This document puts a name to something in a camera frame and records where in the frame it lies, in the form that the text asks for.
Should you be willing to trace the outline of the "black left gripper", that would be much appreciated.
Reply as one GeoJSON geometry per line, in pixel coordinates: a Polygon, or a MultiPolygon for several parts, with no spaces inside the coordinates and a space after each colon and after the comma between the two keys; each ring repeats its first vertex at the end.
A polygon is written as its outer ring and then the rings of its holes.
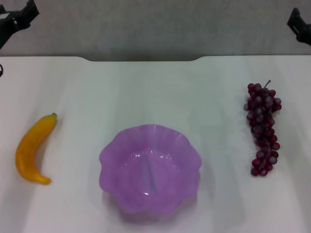
{"type": "Polygon", "coordinates": [[[26,6],[20,11],[20,17],[16,17],[19,11],[7,11],[0,5],[0,48],[2,48],[9,38],[18,29],[30,27],[30,20],[39,15],[39,10],[34,0],[28,0],[26,6]]]}

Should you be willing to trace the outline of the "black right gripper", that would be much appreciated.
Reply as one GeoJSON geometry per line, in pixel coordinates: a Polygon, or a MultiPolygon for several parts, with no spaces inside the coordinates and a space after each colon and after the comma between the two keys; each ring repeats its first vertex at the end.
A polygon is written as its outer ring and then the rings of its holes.
{"type": "Polygon", "coordinates": [[[300,16],[300,11],[297,8],[292,10],[287,25],[296,34],[298,42],[311,46],[311,25],[306,24],[300,16]]]}

